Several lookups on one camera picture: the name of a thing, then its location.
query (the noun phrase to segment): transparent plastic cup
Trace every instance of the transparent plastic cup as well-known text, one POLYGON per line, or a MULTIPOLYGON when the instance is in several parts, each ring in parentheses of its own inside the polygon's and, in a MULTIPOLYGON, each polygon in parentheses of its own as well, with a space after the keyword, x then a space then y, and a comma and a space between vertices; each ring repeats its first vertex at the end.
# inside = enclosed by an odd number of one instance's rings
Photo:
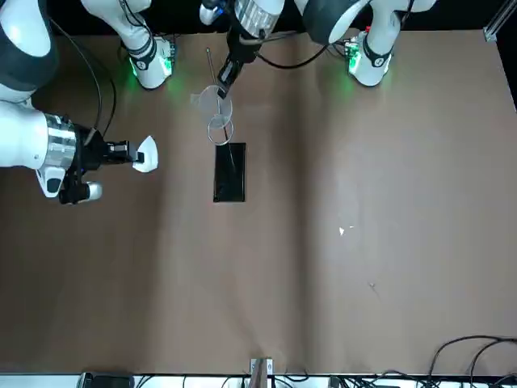
POLYGON ((217 92, 217 85, 208 86, 198 95, 191 95, 191 103, 195 105, 207 123, 208 131, 223 129, 232 119, 232 100, 222 99, 217 92))

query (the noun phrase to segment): silver metal part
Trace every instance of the silver metal part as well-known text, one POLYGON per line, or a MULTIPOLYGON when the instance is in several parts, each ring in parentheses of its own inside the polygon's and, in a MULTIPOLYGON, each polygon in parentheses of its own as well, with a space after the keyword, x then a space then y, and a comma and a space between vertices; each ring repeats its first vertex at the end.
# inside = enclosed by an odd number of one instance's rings
POLYGON ((47 154, 43 166, 62 167, 65 170, 74 160, 77 139, 74 127, 61 121, 59 116, 45 115, 48 126, 47 154))
POLYGON ((497 14, 495 14, 495 16, 490 20, 490 23, 483 28, 487 42, 495 42, 497 40, 499 30, 516 9, 517 0, 506 0, 504 4, 502 4, 497 14))
POLYGON ((273 360, 271 358, 252 358, 250 360, 250 373, 253 373, 255 370, 255 366, 257 365, 257 361, 265 360, 265 366, 267 369, 267 374, 273 374, 275 372, 273 360))
POLYGON ((237 0, 235 15, 239 23, 256 38, 266 38, 273 32, 280 15, 272 15, 255 4, 253 0, 237 0))
POLYGON ((251 379, 248 388, 267 388, 267 375, 273 374, 271 358, 257 358, 250 361, 251 379))
POLYGON ((99 182, 86 182, 88 188, 90 189, 90 196, 87 200, 82 200, 81 202, 90 202, 91 200, 98 200, 101 196, 103 196, 103 186, 99 182))

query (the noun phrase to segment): green led light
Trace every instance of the green led light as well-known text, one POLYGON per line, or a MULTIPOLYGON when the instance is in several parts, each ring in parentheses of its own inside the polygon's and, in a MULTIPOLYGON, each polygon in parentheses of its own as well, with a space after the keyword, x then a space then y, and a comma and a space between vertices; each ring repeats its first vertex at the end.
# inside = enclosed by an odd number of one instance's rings
POLYGON ((355 74, 357 67, 359 66, 359 62, 361 61, 361 53, 357 53, 353 57, 350 58, 348 62, 348 71, 351 74, 355 74))
POLYGON ((135 68, 135 65, 132 63, 131 58, 129 58, 129 63, 131 64, 132 73, 135 77, 138 77, 137 75, 137 69, 135 68))
POLYGON ((172 64, 170 62, 170 58, 162 58, 162 57, 159 57, 158 58, 160 60, 160 65, 162 65, 162 68, 163 68, 163 73, 166 75, 166 76, 169 76, 172 74, 172 64))

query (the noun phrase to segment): brown table surface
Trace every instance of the brown table surface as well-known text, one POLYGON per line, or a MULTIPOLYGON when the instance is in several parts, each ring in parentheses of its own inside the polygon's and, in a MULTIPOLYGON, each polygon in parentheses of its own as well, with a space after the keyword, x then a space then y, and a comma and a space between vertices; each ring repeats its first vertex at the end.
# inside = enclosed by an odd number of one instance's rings
MULTIPOLYGON (((481 32, 402 33, 372 89, 328 54, 247 66, 231 93, 247 201, 233 205, 212 202, 214 146, 190 105, 225 37, 180 37, 155 91, 117 62, 115 37, 82 41, 119 88, 108 138, 152 134, 160 166, 103 168, 103 199, 77 207, 45 199, 33 171, 0 171, 0 369, 241 373, 269 356, 276 371, 425 373, 445 340, 517 334, 517 120, 481 32)), ((91 125, 93 84, 60 48, 35 105, 91 125)), ((301 36, 263 54, 315 50, 301 36)), ((438 371, 464 373, 480 344, 438 371)), ((514 351, 478 372, 507 372, 514 351)))

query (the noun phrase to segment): small white object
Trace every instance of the small white object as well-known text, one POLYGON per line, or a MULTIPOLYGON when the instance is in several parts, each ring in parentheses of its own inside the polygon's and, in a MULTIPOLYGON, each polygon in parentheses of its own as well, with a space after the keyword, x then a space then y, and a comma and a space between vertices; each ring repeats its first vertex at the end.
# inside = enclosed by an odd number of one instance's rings
POLYGON ((132 168, 139 172, 150 172, 158 168, 158 148, 156 147, 156 142, 153 137, 148 136, 142 144, 140 144, 137 151, 144 154, 144 162, 134 162, 132 168))

